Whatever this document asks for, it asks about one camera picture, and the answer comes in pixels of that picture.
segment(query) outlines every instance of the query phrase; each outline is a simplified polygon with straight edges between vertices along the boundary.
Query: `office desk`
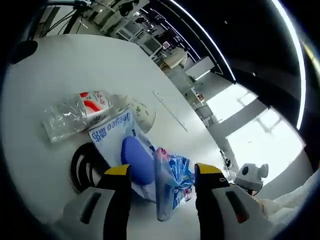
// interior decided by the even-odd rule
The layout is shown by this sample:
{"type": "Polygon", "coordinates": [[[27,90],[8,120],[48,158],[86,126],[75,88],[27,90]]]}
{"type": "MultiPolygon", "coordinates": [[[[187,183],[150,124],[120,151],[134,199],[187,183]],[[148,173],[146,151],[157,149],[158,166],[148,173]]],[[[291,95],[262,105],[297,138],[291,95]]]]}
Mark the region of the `office desk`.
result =
{"type": "MultiPolygon", "coordinates": [[[[56,219],[76,196],[69,177],[72,156],[89,142],[85,132],[51,144],[43,111],[74,93],[108,90],[130,95],[156,111],[147,136],[155,146],[223,168],[216,142],[177,88],[134,43],[96,35],[67,34],[37,40],[36,52],[10,66],[2,94],[1,137],[8,170],[21,197],[41,221],[56,219]],[[185,130],[162,102],[182,122],[185,130]]],[[[128,239],[198,239],[195,197],[167,222],[156,205],[133,202],[128,239]]]]}

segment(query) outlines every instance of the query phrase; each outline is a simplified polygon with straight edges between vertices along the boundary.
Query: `window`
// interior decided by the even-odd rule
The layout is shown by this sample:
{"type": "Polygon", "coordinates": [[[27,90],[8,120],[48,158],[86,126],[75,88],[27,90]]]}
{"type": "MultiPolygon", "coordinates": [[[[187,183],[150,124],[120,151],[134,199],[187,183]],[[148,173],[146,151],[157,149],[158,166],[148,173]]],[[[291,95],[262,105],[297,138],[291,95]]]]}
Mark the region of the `window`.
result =
{"type": "Polygon", "coordinates": [[[206,103],[219,123],[230,118],[257,98],[239,84],[229,86],[206,103]]]}
{"type": "Polygon", "coordinates": [[[226,138],[239,169],[245,163],[269,164],[264,184],[281,174],[301,153],[304,142],[295,129],[273,108],[226,138]]]}

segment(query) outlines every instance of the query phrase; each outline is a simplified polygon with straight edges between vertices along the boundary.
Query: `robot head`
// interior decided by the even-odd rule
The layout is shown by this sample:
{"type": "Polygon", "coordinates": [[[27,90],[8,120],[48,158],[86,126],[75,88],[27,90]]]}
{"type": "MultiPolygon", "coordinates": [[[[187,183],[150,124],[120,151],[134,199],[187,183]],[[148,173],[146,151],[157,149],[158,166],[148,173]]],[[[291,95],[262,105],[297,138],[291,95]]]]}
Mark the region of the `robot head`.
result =
{"type": "Polygon", "coordinates": [[[260,191],[263,186],[263,181],[261,178],[266,178],[268,173],[268,164],[263,164],[259,168],[253,163],[246,163],[238,172],[234,183],[248,190],[260,191]]]}

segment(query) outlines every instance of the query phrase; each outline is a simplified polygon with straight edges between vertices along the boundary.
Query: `blue plastic bag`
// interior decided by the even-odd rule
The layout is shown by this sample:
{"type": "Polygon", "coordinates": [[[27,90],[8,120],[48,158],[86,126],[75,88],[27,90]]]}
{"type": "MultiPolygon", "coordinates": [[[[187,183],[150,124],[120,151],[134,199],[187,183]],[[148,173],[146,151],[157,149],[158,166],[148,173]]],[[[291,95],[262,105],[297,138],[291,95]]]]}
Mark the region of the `blue plastic bag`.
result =
{"type": "Polygon", "coordinates": [[[189,170],[190,160],[158,148],[154,154],[156,217],[168,220],[173,210],[191,199],[195,175],[189,170]]]}

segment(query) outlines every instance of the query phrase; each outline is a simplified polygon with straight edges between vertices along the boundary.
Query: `plastic water bottle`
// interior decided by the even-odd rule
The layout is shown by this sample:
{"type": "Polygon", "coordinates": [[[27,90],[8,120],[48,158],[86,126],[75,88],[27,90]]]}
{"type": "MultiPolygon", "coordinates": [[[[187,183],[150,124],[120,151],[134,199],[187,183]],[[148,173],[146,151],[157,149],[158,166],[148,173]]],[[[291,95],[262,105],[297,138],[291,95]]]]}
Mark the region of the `plastic water bottle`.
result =
{"type": "Polygon", "coordinates": [[[43,125],[51,142],[62,140],[116,114],[118,102],[107,91],[74,94],[48,107],[43,125]]]}

